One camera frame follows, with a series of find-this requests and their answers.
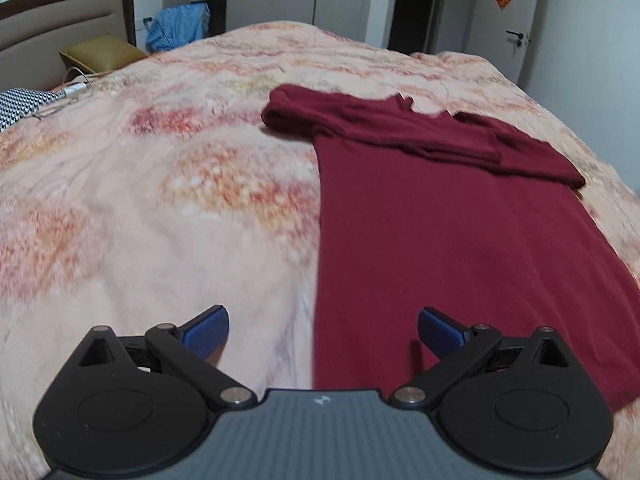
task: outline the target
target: yellow pillow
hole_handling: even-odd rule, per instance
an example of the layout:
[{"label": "yellow pillow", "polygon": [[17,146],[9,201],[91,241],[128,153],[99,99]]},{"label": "yellow pillow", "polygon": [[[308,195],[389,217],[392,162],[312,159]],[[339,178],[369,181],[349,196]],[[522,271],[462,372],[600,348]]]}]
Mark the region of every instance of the yellow pillow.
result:
[{"label": "yellow pillow", "polygon": [[85,73],[108,72],[127,66],[146,54],[110,34],[83,41],[60,51],[66,67],[77,66]]}]

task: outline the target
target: beige upholstered headboard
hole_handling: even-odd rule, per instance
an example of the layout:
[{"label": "beige upholstered headboard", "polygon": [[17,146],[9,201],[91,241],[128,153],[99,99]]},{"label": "beige upholstered headboard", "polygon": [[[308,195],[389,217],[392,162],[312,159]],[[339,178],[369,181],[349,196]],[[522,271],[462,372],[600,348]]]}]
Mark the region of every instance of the beige upholstered headboard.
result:
[{"label": "beige upholstered headboard", "polygon": [[133,0],[0,3],[0,91],[55,88],[65,75],[59,51],[105,33],[136,44]]}]

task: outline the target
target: maroon shirt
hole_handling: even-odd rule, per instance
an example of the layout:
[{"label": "maroon shirt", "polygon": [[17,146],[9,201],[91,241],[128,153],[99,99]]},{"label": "maroon shirt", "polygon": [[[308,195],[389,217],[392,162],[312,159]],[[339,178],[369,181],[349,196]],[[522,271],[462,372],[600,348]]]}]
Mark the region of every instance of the maroon shirt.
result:
[{"label": "maroon shirt", "polygon": [[296,86],[267,126],[313,140],[321,177],[314,387],[385,395],[435,357],[435,306],[509,336],[559,330],[613,409],[640,394],[640,290],[585,211],[564,156],[499,120]]}]

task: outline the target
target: floral bedsheet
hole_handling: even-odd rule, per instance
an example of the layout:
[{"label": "floral bedsheet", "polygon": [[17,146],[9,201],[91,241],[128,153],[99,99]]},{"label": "floral bedsheet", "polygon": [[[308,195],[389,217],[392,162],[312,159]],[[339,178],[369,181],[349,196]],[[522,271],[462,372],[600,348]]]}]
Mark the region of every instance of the floral bedsheet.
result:
[{"label": "floral bedsheet", "polygon": [[[260,394],[311,385],[319,175],[311,145],[260,120],[283,83],[401,92],[419,112],[475,112],[548,140],[586,177],[585,208],[640,276],[638,197],[486,60],[407,57],[292,22],[201,40],[0,134],[0,479],[46,473],[31,417],[96,324],[133,335],[222,303],[222,370]],[[616,414],[600,468],[638,478],[640,401]]]}]

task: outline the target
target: checkered pillow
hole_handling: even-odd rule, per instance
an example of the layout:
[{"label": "checkered pillow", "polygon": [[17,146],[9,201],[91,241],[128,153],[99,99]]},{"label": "checkered pillow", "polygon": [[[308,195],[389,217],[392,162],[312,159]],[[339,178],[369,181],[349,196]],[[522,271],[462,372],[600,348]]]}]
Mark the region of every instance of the checkered pillow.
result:
[{"label": "checkered pillow", "polygon": [[26,88],[11,88],[0,92],[0,132],[24,116],[33,114],[40,106],[63,97],[62,92],[41,92]]}]

